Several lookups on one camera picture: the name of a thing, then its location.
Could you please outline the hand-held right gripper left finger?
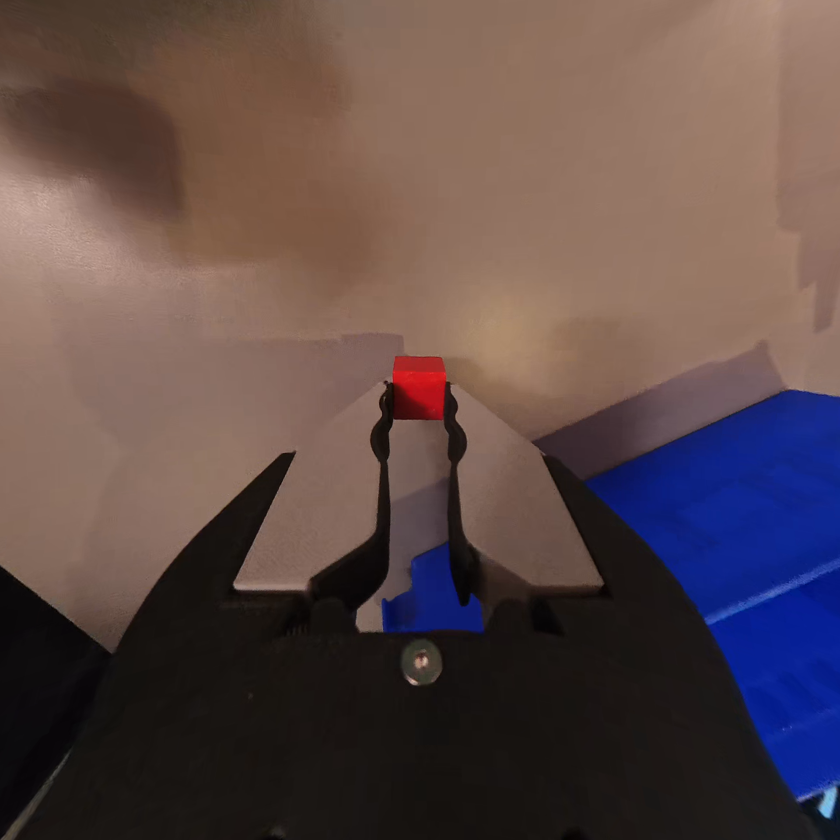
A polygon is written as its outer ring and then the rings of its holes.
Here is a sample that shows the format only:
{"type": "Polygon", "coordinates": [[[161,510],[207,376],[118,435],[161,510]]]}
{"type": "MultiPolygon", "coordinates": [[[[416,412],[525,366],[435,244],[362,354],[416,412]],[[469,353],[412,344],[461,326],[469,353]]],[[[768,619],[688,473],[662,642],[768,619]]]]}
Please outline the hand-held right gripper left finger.
{"type": "Polygon", "coordinates": [[[393,387],[374,385],[306,437],[234,581],[238,593],[341,601],[357,611],[389,571],[393,387]]]}

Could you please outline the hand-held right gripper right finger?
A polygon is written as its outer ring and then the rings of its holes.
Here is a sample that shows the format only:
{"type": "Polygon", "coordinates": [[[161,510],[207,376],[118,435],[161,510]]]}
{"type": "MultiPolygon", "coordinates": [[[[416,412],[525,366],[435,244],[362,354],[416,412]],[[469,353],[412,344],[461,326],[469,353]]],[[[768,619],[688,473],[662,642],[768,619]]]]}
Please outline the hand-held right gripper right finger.
{"type": "Polygon", "coordinates": [[[592,595],[604,585],[540,449],[446,384],[449,567],[462,604],[592,595]]]}

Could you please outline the small red cube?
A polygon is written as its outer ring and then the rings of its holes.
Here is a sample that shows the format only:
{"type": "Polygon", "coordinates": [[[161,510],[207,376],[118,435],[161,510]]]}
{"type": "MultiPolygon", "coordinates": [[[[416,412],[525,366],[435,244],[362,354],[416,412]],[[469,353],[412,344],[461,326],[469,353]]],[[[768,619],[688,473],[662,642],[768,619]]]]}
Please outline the small red cube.
{"type": "Polygon", "coordinates": [[[392,369],[394,419],[443,421],[446,383],[447,374],[443,358],[396,356],[392,369]]]}

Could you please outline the blue plastic bin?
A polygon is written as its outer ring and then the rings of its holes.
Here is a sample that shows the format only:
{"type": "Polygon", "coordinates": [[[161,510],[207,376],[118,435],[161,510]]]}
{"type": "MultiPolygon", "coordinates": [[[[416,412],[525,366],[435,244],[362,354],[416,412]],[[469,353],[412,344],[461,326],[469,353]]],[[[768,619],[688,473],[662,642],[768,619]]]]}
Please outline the blue plastic bin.
{"type": "Polygon", "coordinates": [[[462,604],[439,541],[383,600],[395,732],[472,779],[508,760],[560,816],[731,815],[838,787],[838,398],[786,391],[605,474],[550,474],[604,580],[462,604]]]}

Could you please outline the grey desk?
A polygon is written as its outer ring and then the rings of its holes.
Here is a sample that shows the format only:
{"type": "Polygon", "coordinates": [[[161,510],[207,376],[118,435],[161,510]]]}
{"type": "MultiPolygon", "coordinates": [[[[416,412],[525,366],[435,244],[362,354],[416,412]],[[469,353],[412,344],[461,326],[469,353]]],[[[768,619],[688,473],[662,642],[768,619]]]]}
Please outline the grey desk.
{"type": "Polygon", "coordinates": [[[390,374],[587,476],[838,393],[838,2],[2,2],[2,567],[113,646],[390,374]]]}

